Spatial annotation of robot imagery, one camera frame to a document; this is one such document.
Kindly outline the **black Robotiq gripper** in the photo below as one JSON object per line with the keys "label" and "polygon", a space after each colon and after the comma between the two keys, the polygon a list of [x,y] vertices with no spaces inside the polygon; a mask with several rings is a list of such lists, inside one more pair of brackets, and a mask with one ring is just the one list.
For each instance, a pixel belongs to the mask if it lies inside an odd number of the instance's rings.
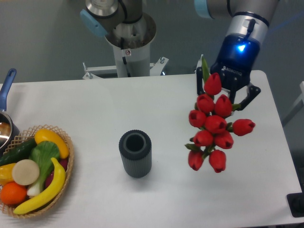
{"label": "black Robotiq gripper", "polygon": [[[232,111],[243,111],[259,94],[260,88],[250,82],[250,72],[260,45],[244,36],[228,35],[220,48],[216,62],[210,67],[210,72],[218,73],[222,88],[232,94],[247,86],[247,96],[238,104],[232,105]],[[203,70],[196,68],[197,95],[204,94]]]}

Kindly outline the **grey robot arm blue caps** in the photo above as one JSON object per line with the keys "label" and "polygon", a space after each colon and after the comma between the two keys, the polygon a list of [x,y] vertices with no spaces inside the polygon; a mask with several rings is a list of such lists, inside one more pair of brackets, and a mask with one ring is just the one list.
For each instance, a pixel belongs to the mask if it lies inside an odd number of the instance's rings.
{"label": "grey robot arm blue caps", "polygon": [[[234,101],[247,88],[246,98],[236,106],[243,110],[260,93],[250,73],[278,5],[276,0],[196,0],[196,13],[204,18],[231,17],[232,21],[211,73],[218,73],[222,88]],[[83,24],[112,46],[119,77],[158,76],[166,59],[150,63],[150,44],[156,24],[143,12],[140,0],[88,0],[81,10]]]}

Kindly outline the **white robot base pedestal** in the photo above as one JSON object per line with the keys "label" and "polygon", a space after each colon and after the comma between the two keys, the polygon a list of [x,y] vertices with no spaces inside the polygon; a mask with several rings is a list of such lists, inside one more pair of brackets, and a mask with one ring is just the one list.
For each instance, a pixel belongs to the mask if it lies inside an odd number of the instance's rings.
{"label": "white robot base pedestal", "polygon": [[120,23],[109,32],[86,10],[80,12],[80,17],[94,35],[105,37],[113,48],[116,65],[113,69],[119,78],[165,75],[168,58],[150,62],[150,45],[156,35],[152,17],[143,13],[137,22]]}

